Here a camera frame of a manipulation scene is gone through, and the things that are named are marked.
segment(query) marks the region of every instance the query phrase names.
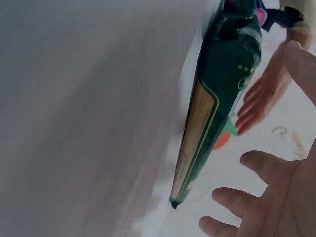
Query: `palm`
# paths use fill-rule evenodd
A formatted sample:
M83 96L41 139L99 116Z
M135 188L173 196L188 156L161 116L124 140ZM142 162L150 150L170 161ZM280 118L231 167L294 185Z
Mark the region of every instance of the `palm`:
M286 64L294 80L316 105L316 58L290 43ZM218 188L215 201L242 219L239 228L211 217L200 226L211 237L314 237L316 236L316 141L306 160L285 161L252 151L240 162L268 184L260 197L231 188Z

